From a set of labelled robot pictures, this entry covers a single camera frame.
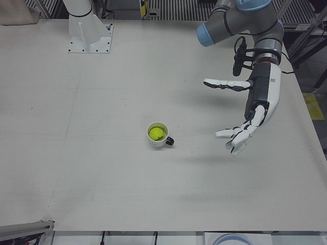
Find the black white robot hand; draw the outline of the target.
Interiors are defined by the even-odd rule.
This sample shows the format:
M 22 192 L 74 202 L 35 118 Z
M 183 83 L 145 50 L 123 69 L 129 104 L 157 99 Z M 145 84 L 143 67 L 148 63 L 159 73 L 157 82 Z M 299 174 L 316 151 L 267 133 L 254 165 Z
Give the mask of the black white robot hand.
M 204 79 L 204 85 L 213 89 L 231 89 L 236 92 L 248 90 L 244 117 L 239 126 L 217 131 L 218 139 L 229 138 L 225 145 L 233 156 L 242 152 L 255 131 L 273 116 L 280 98 L 282 71 L 270 62 L 256 64 L 246 81 Z

